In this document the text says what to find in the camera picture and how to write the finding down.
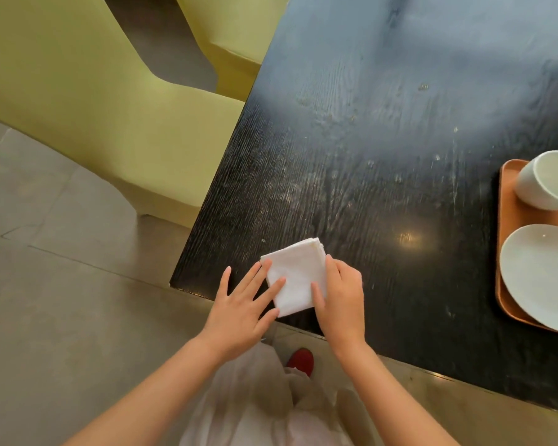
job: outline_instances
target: ceramic plate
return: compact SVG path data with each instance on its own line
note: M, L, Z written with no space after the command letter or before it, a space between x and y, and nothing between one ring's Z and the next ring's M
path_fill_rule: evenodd
M514 231L500 250L500 273L511 296L531 317L558 330L558 227Z

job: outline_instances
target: folded napkin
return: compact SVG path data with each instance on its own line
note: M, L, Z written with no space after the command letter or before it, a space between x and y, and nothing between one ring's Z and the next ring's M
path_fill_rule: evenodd
M279 317L313 307L310 285L317 282L327 297L327 272L324 247L318 238L309 238L260 257L260 262L271 259L273 264L267 273L269 286L279 278L286 277L285 286L275 296Z

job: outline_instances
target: tile floor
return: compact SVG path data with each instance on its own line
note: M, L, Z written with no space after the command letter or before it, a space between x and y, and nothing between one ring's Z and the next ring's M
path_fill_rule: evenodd
M214 88L177 6L108 2L154 73ZM198 333L210 302L167 283L187 235L136 217L108 183L7 132L0 142L0 445L63 442ZM351 387L323 340L279 324L267 338L282 360L310 348L313 378L329 395ZM558 445L557 412L385 362L463 445ZM186 421L163 443L177 444Z

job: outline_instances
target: wooden tray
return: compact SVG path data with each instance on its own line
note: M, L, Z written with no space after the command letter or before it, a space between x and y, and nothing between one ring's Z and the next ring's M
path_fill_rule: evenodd
M528 161L511 159L500 169L500 198L498 200L498 250L496 252L496 300L511 318L526 324L552 330L537 322L523 311L511 297L500 275L500 249L504 241L518 228L530 224L550 224L558 226L558 211L544 211L533 208L515 195L515 179Z

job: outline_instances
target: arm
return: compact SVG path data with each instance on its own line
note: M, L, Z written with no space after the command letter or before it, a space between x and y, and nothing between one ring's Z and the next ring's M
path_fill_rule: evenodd
M401 386L364 339L362 275L327 255L327 299L317 284L318 322L387 446L454 446L444 428Z
M279 310L274 308L259 320L285 279L253 300L270 267L270 260L262 266L256 263L227 295L228 267L201 333L65 446L156 444L216 369L260 341L277 317Z

